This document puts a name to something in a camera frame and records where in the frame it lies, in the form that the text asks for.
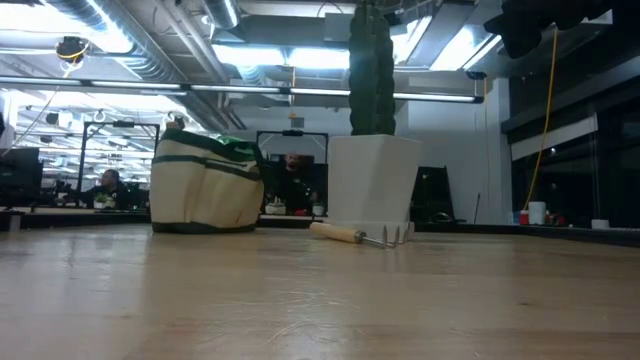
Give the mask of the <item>beige green-trimmed gardening bag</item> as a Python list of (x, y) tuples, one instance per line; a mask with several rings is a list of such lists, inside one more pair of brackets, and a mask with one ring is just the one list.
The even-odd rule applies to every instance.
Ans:
[(152, 228), (178, 234), (251, 231), (264, 189), (263, 160), (233, 161), (215, 138), (168, 129), (151, 166)]

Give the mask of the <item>long horizontal light bar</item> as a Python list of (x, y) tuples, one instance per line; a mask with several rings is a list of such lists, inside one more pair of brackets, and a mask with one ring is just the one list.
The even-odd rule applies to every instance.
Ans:
[(216, 92), (259, 95), (292, 95), (292, 96), (326, 96), (348, 97), (349, 90), (301, 88), (284, 86), (247, 86), (191, 83), (157, 83), (119, 80), (89, 80), (70, 78), (21, 77), (0, 75), (0, 85), (30, 86), (34, 88), (100, 88), (126, 91), (160, 93), (161, 95), (177, 95), (187, 92)]

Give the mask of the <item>black computer monitor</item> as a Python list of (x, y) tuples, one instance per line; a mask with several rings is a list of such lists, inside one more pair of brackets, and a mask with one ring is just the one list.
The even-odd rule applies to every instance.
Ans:
[(0, 207), (30, 206), (41, 197), (38, 148), (0, 148)]

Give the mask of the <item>person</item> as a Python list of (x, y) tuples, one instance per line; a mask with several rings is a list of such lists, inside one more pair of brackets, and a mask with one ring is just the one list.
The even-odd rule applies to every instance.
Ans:
[(111, 199), (113, 203), (112, 209), (126, 210), (131, 206), (130, 193), (121, 181), (119, 172), (114, 169), (106, 170), (102, 174), (101, 184), (82, 192), (79, 199), (89, 208), (93, 208), (95, 200), (99, 197)]
[(287, 153), (284, 163), (276, 169), (275, 196), (286, 206), (286, 213), (312, 213), (318, 193), (311, 175), (308, 158), (295, 152)]

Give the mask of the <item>black metal rig frame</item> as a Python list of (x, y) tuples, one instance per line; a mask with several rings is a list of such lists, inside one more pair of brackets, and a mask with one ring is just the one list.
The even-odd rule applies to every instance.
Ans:
[(256, 143), (265, 159), (285, 164), (327, 164), (329, 135), (302, 130), (258, 131)]
[[(137, 147), (137, 150), (118, 150), (117, 145), (109, 149), (87, 149), (87, 142), (97, 137), (109, 140), (110, 138), (122, 138), (129, 145)], [(77, 176), (76, 190), (82, 192), (84, 181), (84, 166), (87, 152), (92, 155), (131, 155), (143, 159), (147, 153), (155, 153), (160, 139), (160, 125), (154, 123), (136, 123), (134, 121), (88, 121), (84, 123), (82, 142), (80, 148), (80, 163)]]

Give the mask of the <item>tall green cactus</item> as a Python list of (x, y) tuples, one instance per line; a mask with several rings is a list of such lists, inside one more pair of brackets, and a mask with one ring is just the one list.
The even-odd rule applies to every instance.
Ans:
[(350, 21), (351, 135), (394, 135), (394, 58), (390, 26), (376, 0), (359, 0)]

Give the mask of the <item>wooden handled hand rake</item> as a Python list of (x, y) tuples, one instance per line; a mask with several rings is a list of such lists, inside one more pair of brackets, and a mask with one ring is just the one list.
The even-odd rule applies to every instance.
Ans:
[(309, 230), (315, 235), (323, 238), (345, 243), (364, 244), (381, 249), (396, 248), (398, 245), (406, 243), (409, 240), (409, 235), (411, 234), (409, 226), (406, 226), (404, 229), (397, 227), (392, 234), (389, 234), (387, 227), (384, 226), (382, 235), (379, 238), (374, 238), (361, 230), (339, 227), (321, 222), (311, 223)]

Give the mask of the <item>white square planter pot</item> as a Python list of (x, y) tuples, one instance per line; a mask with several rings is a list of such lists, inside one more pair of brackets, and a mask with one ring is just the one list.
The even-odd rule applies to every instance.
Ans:
[(328, 145), (327, 222), (395, 242), (409, 223), (422, 145), (391, 135), (334, 136)]

